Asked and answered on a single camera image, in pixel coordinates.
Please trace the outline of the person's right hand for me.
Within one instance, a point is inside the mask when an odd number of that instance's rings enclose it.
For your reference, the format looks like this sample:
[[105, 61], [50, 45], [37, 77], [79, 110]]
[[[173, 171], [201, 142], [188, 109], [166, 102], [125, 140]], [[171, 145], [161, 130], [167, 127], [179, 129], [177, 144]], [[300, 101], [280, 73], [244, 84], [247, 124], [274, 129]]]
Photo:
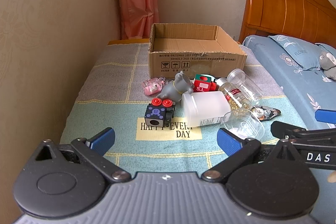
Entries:
[[336, 171], [333, 171], [332, 173], [329, 174], [327, 181], [329, 183], [336, 183]]

